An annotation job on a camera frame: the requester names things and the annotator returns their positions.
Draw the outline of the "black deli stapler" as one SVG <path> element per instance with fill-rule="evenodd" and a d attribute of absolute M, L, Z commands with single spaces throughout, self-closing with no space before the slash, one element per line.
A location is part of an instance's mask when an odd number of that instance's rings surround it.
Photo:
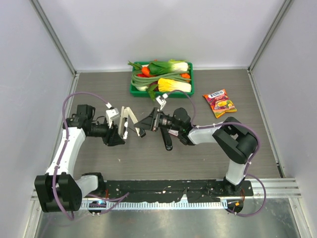
<path fill-rule="evenodd" d="M 171 151 L 173 149 L 172 140 L 168 130 L 166 128 L 160 128 L 161 135 L 163 138 L 164 146 L 167 151 Z"/>

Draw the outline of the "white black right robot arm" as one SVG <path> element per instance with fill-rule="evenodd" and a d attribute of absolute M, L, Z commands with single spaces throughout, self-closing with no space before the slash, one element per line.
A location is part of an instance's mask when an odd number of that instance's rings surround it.
<path fill-rule="evenodd" d="M 161 131 L 165 149 L 173 149 L 170 132 L 175 131 L 179 141 L 184 145 L 194 146 L 203 143 L 216 143 L 229 158 L 227 173 L 221 182 L 218 194 L 234 196 L 242 191 L 245 169 L 259 147 L 256 135 L 234 117 L 224 122 L 199 127 L 192 125 L 192 120 L 184 108 L 177 108 L 173 115 L 166 115 L 158 108 L 135 123 L 140 130 Z"/>

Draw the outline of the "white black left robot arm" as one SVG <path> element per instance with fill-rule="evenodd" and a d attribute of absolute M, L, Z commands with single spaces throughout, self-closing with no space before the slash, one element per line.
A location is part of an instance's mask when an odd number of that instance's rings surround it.
<path fill-rule="evenodd" d="M 102 123 L 94 120 L 95 111 L 90 105 L 78 105 L 76 113 L 66 119 L 51 165 L 44 175 L 36 176 L 34 185 L 43 212 L 78 211 L 86 195 L 95 198 L 104 195 L 106 184 L 101 173 L 85 173 L 78 180 L 73 178 L 80 148 L 87 137 L 101 138 L 107 146 L 125 143 L 114 124 L 120 117 L 118 109 L 109 106 Z"/>

